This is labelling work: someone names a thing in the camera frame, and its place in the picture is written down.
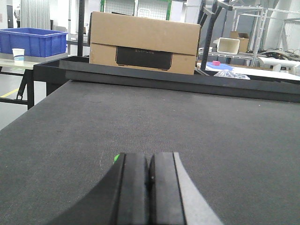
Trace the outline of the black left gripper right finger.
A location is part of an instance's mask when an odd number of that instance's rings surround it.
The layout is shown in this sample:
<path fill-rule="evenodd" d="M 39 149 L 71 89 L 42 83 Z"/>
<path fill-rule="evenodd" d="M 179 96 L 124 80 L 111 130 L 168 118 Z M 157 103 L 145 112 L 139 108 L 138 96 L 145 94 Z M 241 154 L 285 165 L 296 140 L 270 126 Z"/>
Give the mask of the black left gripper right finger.
<path fill-rule="evenodd" d="M 222 224 L 189 177 L 177 152 L 160 152 L 151 158 L 150 224 Z"/>

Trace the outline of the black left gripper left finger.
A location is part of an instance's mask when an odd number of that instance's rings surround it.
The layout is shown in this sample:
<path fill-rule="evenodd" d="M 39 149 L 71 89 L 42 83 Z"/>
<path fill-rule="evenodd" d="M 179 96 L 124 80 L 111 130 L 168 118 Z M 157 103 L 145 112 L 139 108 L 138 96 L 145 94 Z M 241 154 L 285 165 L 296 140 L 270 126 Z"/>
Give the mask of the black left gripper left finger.
<path fill-rule="evenodd" d="M 120 153 L 101 181 L 50 225 L 146 225 L 149 221 L 147 160 Z"/>

